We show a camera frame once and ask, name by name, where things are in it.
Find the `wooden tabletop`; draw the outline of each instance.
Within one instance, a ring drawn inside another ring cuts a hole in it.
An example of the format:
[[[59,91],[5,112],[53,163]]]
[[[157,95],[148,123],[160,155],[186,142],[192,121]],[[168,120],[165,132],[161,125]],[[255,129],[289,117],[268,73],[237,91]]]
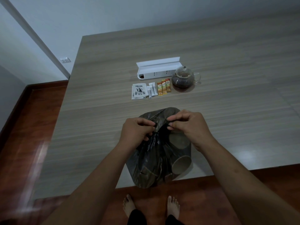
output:
[[[70,194],[117,144],[128,117],[201,112],[248,169],[300,163],[300,15],[205,20],[84,36],[34,198]],[[136,62],[180,56],[201,84],[131,100]],[[212,175],[203,155],[179,178]],[[132,186],[125,166],[117,188]]]

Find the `bare foot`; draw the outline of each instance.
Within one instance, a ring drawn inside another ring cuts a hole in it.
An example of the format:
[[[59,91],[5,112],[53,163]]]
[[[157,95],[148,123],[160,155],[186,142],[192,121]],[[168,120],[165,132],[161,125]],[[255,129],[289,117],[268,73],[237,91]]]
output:
[[[133,200],[129,194],[124,198],[123,201],[123,210],[126,213],[126,216],[129,218],[130,213],[135,209]]]
[[[176,219],[179,218],[180,205],[175,197],[168,197],[168,216],[173,215]]]

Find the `toe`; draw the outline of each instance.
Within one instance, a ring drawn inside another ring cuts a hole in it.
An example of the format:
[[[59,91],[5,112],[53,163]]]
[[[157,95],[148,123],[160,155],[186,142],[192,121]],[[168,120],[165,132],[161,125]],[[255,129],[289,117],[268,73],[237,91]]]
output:
[[[128,199],[129,201],[132,200],[132,199],[131,199],[131,196],[130,196],[129,194],[127,194],[126,197],[127,197],[127,199]]]

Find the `hand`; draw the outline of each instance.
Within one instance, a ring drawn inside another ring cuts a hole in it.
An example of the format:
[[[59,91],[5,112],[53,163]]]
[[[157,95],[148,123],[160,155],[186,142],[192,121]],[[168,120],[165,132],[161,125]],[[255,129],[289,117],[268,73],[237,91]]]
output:
[[[151,136],[155,129],[154,126],[155,123],[153,121],[142,117],[127,118],[122,127],[119,143],[133,150],[137,148],[143,140],[149,140],[146,134]]]
[[[169,130],[179,129],[184,132],[198,151],[201,147],[216,142],[212,136],[203,115],[199,112],[181,110],[177,114],[167,118],[170,122]]]

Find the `left hand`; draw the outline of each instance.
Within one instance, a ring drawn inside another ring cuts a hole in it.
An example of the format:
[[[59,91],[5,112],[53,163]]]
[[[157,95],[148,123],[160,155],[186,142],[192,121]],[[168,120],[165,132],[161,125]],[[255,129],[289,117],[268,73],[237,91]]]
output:
[[[119,144],[132,150],[137,148],[143,140],[149,140],[146,134],[151,136],[154,126],[154,122],[142,117],[127,118],[122,127]]]

